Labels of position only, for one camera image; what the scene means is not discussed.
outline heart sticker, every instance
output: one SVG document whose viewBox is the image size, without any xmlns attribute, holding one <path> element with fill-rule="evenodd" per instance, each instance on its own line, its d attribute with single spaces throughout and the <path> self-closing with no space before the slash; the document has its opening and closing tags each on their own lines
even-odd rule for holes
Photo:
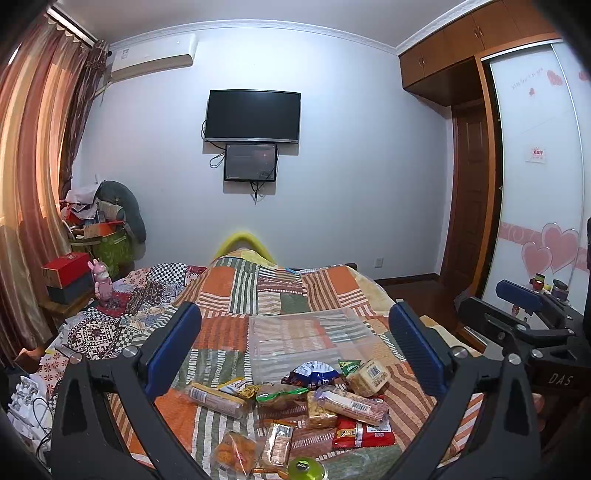
<svg viewBox="0 0 591 480">
<path fill-rule="evenodd" d="M 570 265 L 579 251 L 579 233 L 569 229 L 562 231 L 556 223 L 547 223 L 542 229 L 542 245 L 552 253 L 552 273 Z"/>
<path fill-rule="evenodd" d="M 548 247 L 538 247 L 533 242 L 527 242 L 521 247 L 521 259 L 531 278 L 536 273 L 548 270 L 552 264 L 552 252 Z"/>
</svg>

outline checkered fabric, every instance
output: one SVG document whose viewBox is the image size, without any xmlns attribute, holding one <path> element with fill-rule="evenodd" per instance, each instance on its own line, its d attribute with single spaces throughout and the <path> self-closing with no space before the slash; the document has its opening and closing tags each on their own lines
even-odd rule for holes
<svg viewBox="0 0 591 480">
<path fill-rule="evenodd" d="M 161 263 L 154 265 L 148 272 L 147 280 L 158 283 L 176 283 L 184 285 L 185 275 L 189 266 L 184 263 Z"/>
</svg>

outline pink figurine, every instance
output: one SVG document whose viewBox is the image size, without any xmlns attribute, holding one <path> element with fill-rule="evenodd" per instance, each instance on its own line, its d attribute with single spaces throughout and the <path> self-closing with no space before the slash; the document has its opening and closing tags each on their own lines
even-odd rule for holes
<svg viewBox="0 0 591 480">
<path fill-rule="evenodd" d="M 109 271 L 104 262 L 94 259 L 94 264 L 88 262 L 88 268 L 92 271 L 95 279 L 95 296 L 102 306 L 105 306 L 113 295 L 113 282 L 109 276 Z"/>
</svg>

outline wooden door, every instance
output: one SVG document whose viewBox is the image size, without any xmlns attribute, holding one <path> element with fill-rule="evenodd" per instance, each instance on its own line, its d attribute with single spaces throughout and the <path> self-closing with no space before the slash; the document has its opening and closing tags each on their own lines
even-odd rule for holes
<svg viewBox="0 0 591 480">
<path fill-rule="evenodd" d="M 421 52 L 425 77 L 455 63 L 450 51 L 450 44 L 443 30 L 423 40 Z"/>
<path fill-rule="evenodd" d="M 522 37 L 553 33 L 554 27 L 538 12 L 531 0 L 503 0 Z"/>
<path fill-rule="evenodd" d="M 453 63 L 465 60 L 484 50 L 480 34 L 471 15 L 459 18 L 445 27 L 452 50 Z"/>
<path fill-rule="evenodd" d="M 485 48 L 497 47 L 521 38 L 517 25 L 501 1 L 474 10 L 472 17 Z"/>
<path fill-rule="evenodd" d="M 414 46 L 400 55 L 400 70 L 402 71 L 403 87 L 407 87 L 424 78 L 425 72 L 423 70 L 421 44 Z"/>
<path fill-rule="evenodd" d="M 452 107 L 454 179 L 452 212 L 441 282 L 456 297 L 474 278 L 488 202 L 488 130 L 481 101 Z"/>
</svg>

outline red snack bag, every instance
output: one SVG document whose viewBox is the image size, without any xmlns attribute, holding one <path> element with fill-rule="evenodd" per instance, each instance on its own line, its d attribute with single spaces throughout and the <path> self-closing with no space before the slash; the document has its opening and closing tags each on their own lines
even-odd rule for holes
<svg viewBox="0 0 591 480">
<path fill-rule="evenodd" d="M 377 403 L 382 403 L 381 398 L 372 398 Z M 378 427 L 372 427 L 366 423 L 339 415 L 336 425 L 336 433 L 333 438 L 334 449 L 361 448 L 361 447 L 386 447 L 396 444 L 394 432 L 390 426 L 390 417 L 386 418 Z"/>
</svg>

